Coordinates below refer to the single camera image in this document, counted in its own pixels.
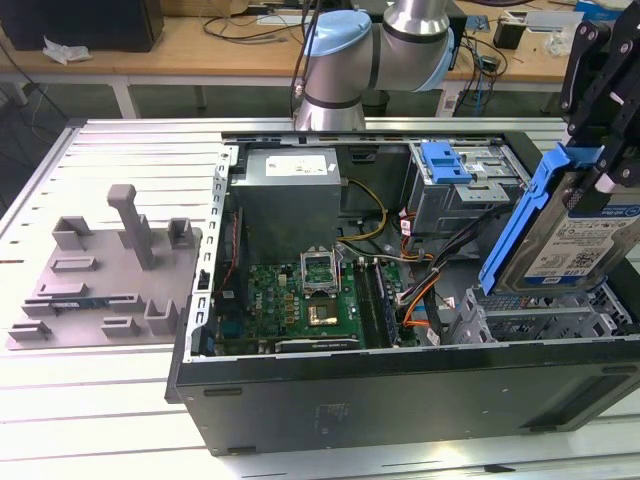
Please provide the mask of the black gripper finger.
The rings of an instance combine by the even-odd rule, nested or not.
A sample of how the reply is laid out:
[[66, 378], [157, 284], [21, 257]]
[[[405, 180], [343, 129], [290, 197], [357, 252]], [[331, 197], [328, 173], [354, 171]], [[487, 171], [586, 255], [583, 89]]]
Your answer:
[[608, 135], [611, 101], [599, 82], [606, 74], [610, 39], [609, 22], [583, 21], [576, 28], [559, 100], [567, 147], [600, 147]]
[[639, 39], [625, 40], [616, 54], [608, 93], [618, 110], [601, 151], [595, 183], [597, 191], [607, 194], [639, 183]]

